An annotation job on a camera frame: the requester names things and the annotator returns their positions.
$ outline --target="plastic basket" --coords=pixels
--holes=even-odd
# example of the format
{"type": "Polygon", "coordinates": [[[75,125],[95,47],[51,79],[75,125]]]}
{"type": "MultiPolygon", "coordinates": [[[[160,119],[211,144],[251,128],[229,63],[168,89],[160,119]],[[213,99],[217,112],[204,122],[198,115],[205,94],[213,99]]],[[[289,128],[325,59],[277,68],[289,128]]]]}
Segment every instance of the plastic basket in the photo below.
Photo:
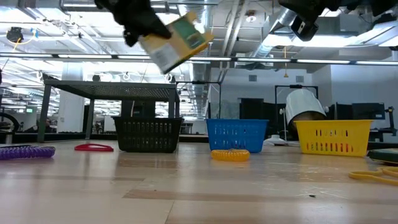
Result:
{"type": "Polygon", "coordinates": [[[173,153],[182,118],[114,117],[120,150],[126,152],[173,153]]]}
{"type": "Polygon", "coordinates": [[[371,120],[296,121],[300,147],[306,154],[365,156],[371,120]]]}
{"type": "Polygon", "coordinates": [[[208,119],[210,149],[246,149],[261,152],[268,120],[208,119]]]}

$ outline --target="yellow basket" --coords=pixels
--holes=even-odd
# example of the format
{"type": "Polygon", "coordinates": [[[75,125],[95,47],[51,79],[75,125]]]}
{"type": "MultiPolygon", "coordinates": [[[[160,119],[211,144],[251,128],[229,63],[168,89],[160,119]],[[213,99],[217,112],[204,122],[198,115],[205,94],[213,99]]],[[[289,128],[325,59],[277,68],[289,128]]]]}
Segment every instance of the yellow basket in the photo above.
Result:
{"type": "Polygon", "coordinates": [[[306,154],[365,156],[372,120],[296,121],[306,154]]]}

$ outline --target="red plastic ring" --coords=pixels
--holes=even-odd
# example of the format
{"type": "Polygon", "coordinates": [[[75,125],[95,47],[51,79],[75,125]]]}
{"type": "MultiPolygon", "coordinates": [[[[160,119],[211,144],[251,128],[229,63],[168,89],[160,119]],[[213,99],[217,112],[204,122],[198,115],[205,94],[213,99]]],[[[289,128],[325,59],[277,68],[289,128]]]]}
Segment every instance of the red plastic ring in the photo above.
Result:
{"type": "Polygon", "coordinates": [[[113,152],[111,146],[101,144],[81,144],[75,147],[76,151],[91,151],[91,152],[113,152]]]}

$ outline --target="purple toy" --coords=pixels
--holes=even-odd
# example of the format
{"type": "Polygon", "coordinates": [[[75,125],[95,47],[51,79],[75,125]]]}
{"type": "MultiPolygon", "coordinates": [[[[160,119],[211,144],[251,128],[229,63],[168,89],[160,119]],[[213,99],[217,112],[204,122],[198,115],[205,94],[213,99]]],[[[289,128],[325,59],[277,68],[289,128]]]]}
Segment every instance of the purple toy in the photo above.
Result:
{"type": "Polygon", "coordinates": [[[55,148],[52,146],[15,146],[0,149],[0,160],[22,158],[50,158],[54,156],[55,148]]]}

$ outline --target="yellow box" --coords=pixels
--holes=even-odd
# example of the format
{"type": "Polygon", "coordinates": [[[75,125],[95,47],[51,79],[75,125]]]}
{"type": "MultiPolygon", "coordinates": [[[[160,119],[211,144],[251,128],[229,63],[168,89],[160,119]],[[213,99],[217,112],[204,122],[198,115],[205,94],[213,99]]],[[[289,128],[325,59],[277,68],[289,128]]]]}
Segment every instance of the yellow box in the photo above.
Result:
{"type": "Polygon", "coordinates": [[[163,74],[205,50],[208,43],[213,40],[214,36],[211,33],[201,34],[195,29],[193,21],[196,17],[194,12],[188,12],[167,25],[172,33],[170,39],[153,34],[139,38],[141,46],[163,74]]]}
{"type": "Polygon", "coordinates": [[[306,154],[365,156],[372,120],[295,121],[306,154]]]}

